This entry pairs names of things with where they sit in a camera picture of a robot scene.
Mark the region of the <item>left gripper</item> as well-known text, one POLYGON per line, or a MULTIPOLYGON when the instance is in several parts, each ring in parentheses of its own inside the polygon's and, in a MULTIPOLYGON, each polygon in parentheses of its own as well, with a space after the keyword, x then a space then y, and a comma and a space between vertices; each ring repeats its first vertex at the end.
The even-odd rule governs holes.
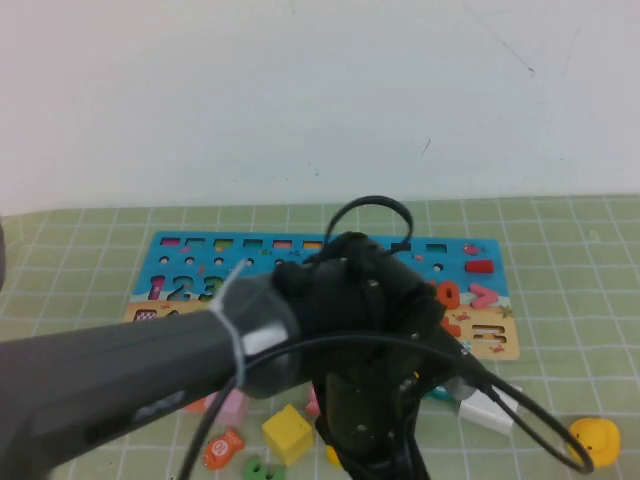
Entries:
POLYGON ((342 455, 353 480, 430 480, 415 439, 419 376, 424 354, 406 349, 334 351, 328 370, 313 379, 320 419, 328 441, 342 455), (394 440, 394 466, 379 456, 394 440))

